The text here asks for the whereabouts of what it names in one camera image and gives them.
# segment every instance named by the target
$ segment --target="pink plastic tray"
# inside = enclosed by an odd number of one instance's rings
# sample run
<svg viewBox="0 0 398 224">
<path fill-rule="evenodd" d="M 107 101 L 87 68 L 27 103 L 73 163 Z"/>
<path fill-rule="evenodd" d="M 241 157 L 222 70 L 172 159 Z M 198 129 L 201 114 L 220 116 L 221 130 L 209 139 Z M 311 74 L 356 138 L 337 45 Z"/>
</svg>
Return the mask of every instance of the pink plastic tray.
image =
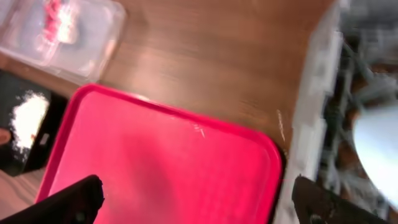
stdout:
<svg viewBox="0 0 398 224">
<path fill-rule="evenodd" d="M 96 174 L 95 223 L 258 223 L 281 175 L 265 135 L 98 85 L 65 114 L 37 201 Z"/>
</svg>

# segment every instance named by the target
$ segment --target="wood grain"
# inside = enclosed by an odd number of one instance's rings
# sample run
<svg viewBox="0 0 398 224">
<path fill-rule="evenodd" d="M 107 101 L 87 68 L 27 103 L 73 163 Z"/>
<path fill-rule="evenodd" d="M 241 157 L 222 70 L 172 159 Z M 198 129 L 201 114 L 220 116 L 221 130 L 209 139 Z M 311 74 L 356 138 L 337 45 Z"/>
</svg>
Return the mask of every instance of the wood grain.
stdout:
<svg viewBox="0 0 398 224">
<path fill-rule="evenodd" d="M 100 83 L 260 130 L 287 153 L 307 41 L 330 0 L 120 2 L 128 18 Z M 0 66 L 65 96 L 78 88 L 11 59 Z M 0 218 L 31 204 L 40 180 L 0 175 Z"/>
</svg>

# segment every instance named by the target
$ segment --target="scratch on tray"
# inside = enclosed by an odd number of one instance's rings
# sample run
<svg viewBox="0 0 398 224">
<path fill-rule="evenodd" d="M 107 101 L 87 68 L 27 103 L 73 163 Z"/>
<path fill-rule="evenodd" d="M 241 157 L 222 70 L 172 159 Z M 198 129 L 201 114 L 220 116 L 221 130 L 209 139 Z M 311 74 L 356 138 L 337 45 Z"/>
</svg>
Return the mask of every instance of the scratch on tray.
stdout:
<svg viewBox="0 0 398 224">
<path fill-rule="evenodd" d="M 205 136 L 205 132 L 203 131 L 203 129 L 202 129 L 202 128 L 200 129 L 200 132 L 201 132 L 201 135 L 203 136 L 203 138 L 206 138 L 206 136 Z"/>
<path fill-rule="evenodd" d="M 285 142 L 284 124 L 283 124 L 283 121 L 282 121 L 282 114 L 280 113 L 280 110 L 276 110 L 276 112 L 278 114 L 280 135 L 282 136 L 282 139 Z"/>
</svg>

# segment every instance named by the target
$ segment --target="wooden table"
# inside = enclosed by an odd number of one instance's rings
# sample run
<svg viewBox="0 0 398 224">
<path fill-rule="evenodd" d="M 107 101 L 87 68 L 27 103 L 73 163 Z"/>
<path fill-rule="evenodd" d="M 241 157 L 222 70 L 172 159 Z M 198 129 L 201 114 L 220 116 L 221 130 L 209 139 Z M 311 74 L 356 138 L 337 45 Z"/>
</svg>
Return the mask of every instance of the wooden table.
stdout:
<svg viewBox="0 0 398 224">
<path fill-rule="evenodd" d="M 119 1 L 128 19 L 100 83 L 260 130 L 287 153 L 307 41 L 330 0 Z M 77 88 L 2 55 L 0 67 Z M 0 173 L 0 218 L 32 204 L 42 174 Z"/>
</svg>

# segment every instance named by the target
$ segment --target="clear plastic container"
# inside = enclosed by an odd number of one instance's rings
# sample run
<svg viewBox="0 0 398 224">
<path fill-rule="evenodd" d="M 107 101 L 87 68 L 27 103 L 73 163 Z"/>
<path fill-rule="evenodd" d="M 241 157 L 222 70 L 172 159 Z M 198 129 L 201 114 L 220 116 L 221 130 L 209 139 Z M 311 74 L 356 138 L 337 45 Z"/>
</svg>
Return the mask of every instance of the clear plastic container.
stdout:
<svg viewBox="0 0 398 224">
<path fill-rule="evenodd" d="M 2 0 L 0 4 L 0 27 L 2 27 L 3 23 L 6 20 L 8 12 L 12 6 L 13 0 Z"/>
<path fill-rule="evenodd" d="M 64 13 L 72 18 L 74 41 L 60 40 L 60 25 L 54 40 L 49 42 L 44 37 L 48 16 L 45 0 L 14 1 L 10 2 L 14 7 L 0 11 L 6 26 L 0 37 L 0 51 L 79 85 L 96 82 L 118 42 L 125 10 L 109 0 L 59 2 L 61 8 L 67 8 Z"/>
</svg>

